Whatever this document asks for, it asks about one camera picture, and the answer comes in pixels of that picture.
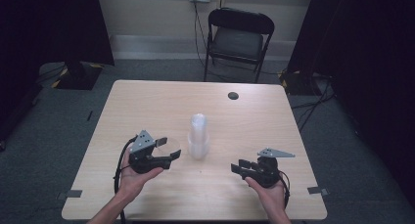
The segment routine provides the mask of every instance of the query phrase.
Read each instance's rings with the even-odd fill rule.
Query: hand
[[[117,193],[122,195],[128,202],[132,202],[141,193],[144,184],[162,173],[163,169],[158,167],[144,174],[136,173],[128,163],[130,155],[129,149],[130,147],[125,150],[124,157],[122,159],[121,168],[124,169],[121,171],[119,189]]]
[[[278,181],[271,188],[261,187],[253,178],[247,177],[245,181],[252,187],[259,196],[259,200],[273,224],[291,223],[285,212],[284,185]]]

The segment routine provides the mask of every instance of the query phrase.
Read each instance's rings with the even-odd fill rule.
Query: table
[[[239,99],[229,99],[230,92]],[[207,116],[210,135],[210,150],[202,160],[187,152],[195,113]],[[278,158],[291,182],[289,217],[320,220],[327,215],[321,195],[307,190],[317,183],[281,86],[119,80],[71,187],[82,194],[67,199],[65,219],[90,219],[111,199],[121,149],[142,129],[155,139],[167,137],[182,153],[125,209],[128,220],[265,220],[257,194],[230,167],[240,158],[256,161],[256,153],[266,147],[296,155]]]

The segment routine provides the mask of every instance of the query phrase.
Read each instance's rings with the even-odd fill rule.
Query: white cup
[[[201,159],[208,154],[209,136],[208,120],[201,113],[192,115],[190,123],[190,133],[188,135],[189,154],[192,158]]]

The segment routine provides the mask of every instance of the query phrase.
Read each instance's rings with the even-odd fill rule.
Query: chair backrest
[[[275,28],[272,19],[264,14],[231,8],[219,8],[210,12],[209,29],[212,25],[268,35],[272,35]]]

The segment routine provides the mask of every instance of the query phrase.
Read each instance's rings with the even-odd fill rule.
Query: gray carpet
[[[45,65],[40,73],[61,65]],[[207,80],[254,80],[250,70],[226,65],[216,64],[211,70],[236,79],[209,75]],[[286,66],[287,62],[265,62],[263,71],[267,73],[261,74],[259,83],[279,84],[276,73]],[[116,80],[203,80],[198,60],[117,60],[115,67],[103,69],[91,91],[51,88],[58,71],[41,75],[39,79],[46,80],[41,82],[44,88],[36,105],[7,140],[6,151],[0,153],[0,223],[78,223],[62,218],[65,201],[58,196],[70,190]],[[326,80],[317,81],[324,90]],[[298,106],[318,98],[289,96],[289,101]],[[293,110],[299,126],[306,110]],[[324,197],[328,217],[307,223],[415,223],[414,210],[383,163],[355,135],[336,99],[315,109],[301,137],[319,186],[330,192]]]

